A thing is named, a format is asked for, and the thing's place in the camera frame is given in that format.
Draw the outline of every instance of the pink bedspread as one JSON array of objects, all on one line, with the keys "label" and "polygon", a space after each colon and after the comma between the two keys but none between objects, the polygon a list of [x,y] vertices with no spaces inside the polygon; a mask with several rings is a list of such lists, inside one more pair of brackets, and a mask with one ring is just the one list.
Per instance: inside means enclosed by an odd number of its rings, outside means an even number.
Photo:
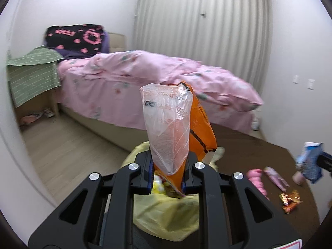
[{"label": "pink bedspread", "polygon": [[149,83],[186,81],[210,122],[245,133],[253,119],[250,110],[263,104],[250,84],[227,70],[145,51],[66,60],[59,64],[58,72],[61,103],[82,116],[123,127],[145,130],[139,88]]}]

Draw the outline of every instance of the curtain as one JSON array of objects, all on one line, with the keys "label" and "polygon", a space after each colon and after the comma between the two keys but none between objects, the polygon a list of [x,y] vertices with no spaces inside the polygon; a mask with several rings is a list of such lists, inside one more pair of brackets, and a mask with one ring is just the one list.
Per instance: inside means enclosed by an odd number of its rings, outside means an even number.
[{"label": "curtain", "polygon": [[140,0],[135,49],[222,67],[260,90],[269,0]]}]

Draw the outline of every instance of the bed frame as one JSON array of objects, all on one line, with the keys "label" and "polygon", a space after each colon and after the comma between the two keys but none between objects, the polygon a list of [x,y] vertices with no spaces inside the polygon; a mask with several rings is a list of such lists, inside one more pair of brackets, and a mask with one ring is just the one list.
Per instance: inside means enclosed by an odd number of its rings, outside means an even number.
[{"label": "bed frame", "polygon": [[[110,36],[110,53],[126,51],[126,37],[122,34],[108,33]],[[148,140],[147,132],[134,128],[120,127],[99,120],[86,118],[61,105],[61,110],[91,131],[120,146],[132,151],[137,145]]]}]

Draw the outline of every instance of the wall outlet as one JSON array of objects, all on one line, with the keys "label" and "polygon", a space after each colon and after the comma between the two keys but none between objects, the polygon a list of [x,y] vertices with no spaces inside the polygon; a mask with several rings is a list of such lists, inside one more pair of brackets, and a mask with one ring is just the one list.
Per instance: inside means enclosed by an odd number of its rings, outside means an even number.
[{"label": "wall outlet", "polygon": [[299,78],[300,78],[299,75],[294,76],[293,83],[298,84]]},{"label": "wall outlet", "polygon": [[313,90],[313,83],[315,82],[314,79],[309,79],[308,80],[308,89]]}]

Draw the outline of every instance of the striped green cloth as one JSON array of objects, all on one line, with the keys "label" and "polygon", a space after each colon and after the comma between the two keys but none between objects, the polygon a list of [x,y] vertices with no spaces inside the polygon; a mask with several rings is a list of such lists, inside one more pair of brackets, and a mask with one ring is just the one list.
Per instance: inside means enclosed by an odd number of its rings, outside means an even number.
[{"label": "striped green cloth", "polygon": [[8,81],[15,107],[42,92],[61,86],[56,62],[61,59],[63,57],[58,52],[45,46],[20,58],[8,59]]}]

